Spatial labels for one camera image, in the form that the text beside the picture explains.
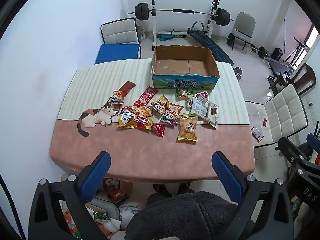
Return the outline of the long red milk candy packet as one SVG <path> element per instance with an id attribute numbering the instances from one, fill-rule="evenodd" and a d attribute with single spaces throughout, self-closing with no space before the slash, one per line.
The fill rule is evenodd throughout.
<path id="1" fill-rule="evenodd" d="M 157 92 L 157 89 L 149 86 L 133 105 L 136 107 L 147 106 L 150 100 L 157 94 Z"/>

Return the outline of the orange panda melon seed bag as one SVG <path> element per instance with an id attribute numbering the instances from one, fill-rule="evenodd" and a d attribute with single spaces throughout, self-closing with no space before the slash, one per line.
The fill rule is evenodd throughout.
<path id="1" fill-rule="evenodd" d="M 161 116 L 160 121 L 172 126 L 176 126 L 178 115 L 182 109 L 184 109 L 184 107 L 181 105 L 169 103 L 169 107 Z"/>

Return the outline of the red white fish snack packet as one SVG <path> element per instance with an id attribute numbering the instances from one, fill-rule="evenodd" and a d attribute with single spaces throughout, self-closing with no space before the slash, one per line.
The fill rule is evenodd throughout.
<path id="1" fill-rule="evenodd" d="M 207 91 L 198 92 L 195 94 L 195 98 L 197 101 L 205 105 L 208 102 L 208 92 Z"/>

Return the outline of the dark brown snack packet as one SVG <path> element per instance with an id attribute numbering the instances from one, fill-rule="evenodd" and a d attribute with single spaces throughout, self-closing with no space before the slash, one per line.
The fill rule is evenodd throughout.
<path id="1" fill-rule="evenodd" d="M 135 86 L 136 86 L 136 84 L 135 84 L 134 82 L 126 81 L 126 82 L 118 89 L 118 91 L 122 91 L 122 92 L 127 92 L 127 93 L 129 93 Z"/>

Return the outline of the black sit-up bench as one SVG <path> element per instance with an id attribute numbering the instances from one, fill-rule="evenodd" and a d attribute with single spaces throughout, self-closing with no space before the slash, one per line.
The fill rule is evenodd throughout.
<path id="1" fill-rule="evenodd" d="M 195 25 L 201 23 L 202 30 L 195 29 Z M 195 21 L 191 28 L 188 28 L 187 34 L 194 38 L 200 45 L 208 48 L 213 55 L 213 58 L 218 62 L 229 63 L 234 66 L 234 62 L 227 55 L 227 53 L 210 37 L 208 37 L 204 32 L 204 24 L 201 21 Z"/>

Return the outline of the grey folding chair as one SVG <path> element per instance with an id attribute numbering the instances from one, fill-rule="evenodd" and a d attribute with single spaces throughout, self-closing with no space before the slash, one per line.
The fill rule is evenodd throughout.
<path id="1" fill-rule="evenodd" d="M 252 35 L 255 28 L 255 18 L 245 12 L 239 12 L 234 22 L 234 27 L 227 37 L 227 45 L 233 50 L 235 39 L 244 42 L 245 48 L 247 44 L 252 43 Z"/>

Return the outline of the green fruit candy bag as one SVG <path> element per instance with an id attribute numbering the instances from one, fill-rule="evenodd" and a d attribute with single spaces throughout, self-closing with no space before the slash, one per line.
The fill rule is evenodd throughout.
<path id="1" fill-rule="evenodd" d="M 189 100 L 194 96 L 194 92 L 192 88 L 176 88 L 176 99 L 178 101 L 181 100 Z"/>

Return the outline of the open cardboard milk box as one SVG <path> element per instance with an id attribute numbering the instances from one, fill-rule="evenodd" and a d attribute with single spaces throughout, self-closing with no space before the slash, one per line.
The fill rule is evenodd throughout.
<path id="1" fill-rule="evenodd" d="M 192 88 L 212 91 L 220 74 L 208 48 L 177 45 L 155 47 L 151 77 L 157 89 Z"/>

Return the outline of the yellow panda snack bag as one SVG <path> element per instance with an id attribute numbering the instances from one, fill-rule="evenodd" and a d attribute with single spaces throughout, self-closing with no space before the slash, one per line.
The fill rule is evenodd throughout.
<path id="1" fill-rule="evenodd" d="M 150 105 L 159 116 L 162 116 L 169 109 L 169 100 L 165 95 L 162 95 L 156 101 L 151 102 Z"/>

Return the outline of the white brown stick snack packet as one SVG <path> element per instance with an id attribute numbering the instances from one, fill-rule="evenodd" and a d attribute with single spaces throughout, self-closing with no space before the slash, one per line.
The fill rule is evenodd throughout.
<path id="1" fill-rule="evenodd" d="M 218 116 L 219 116 L 219 106 L 213 102 L 208 101 L 206 121 L 214 128 L 217 128 Z"/>

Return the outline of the yellow egg biscuit bag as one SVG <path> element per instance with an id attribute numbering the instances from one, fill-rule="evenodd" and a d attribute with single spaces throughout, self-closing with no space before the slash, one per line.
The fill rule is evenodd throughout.
<path id="1" fill-rule="evenodd" d="M 188 140 L 193 142 L 198 141 L 196 135 L 196 126 L 198 118 L 199 116 L 197 114 L 180 114 L 180 131 L 177 140 Z"/>

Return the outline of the white printed snack packet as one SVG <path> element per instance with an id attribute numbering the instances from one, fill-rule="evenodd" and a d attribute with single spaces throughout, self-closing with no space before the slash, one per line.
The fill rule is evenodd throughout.
<path id="1" fill-rule="evenodd" d="M 202 102 L 193 98 L 192 107 L 191 107 L 191 114 L 197 114 L 199 118 L 206 119 L 208 112 L 208 107 L 204 105 Z"/>

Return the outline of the red yellow noodle snack bag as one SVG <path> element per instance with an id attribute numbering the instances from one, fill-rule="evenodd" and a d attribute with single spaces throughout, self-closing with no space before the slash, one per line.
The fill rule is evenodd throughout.
<path id="1" fill-rule="evenodd" d="M 153 124 L 153 111 L 147 106 L 125 106 L 118 118 L 118 127 L 150 130 Z"/>

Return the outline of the white chair with blue cushion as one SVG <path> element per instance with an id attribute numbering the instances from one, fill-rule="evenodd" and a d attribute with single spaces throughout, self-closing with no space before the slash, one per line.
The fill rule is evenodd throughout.
<path id="1" fill-rule="evenodd" d="M 103 44 L 95 64 L 141 58 L 140 39 L 134 17 L 104 23 L 100 26 L 100 32 Z"/>

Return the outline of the small red snack packet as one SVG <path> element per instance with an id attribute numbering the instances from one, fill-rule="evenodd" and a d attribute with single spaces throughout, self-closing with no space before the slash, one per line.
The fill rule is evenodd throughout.
<path id="1" fill-rule="evenodd" d="M 159 137 L 164 137 L 165 124 L 152 124 L 151 131 Z"/>

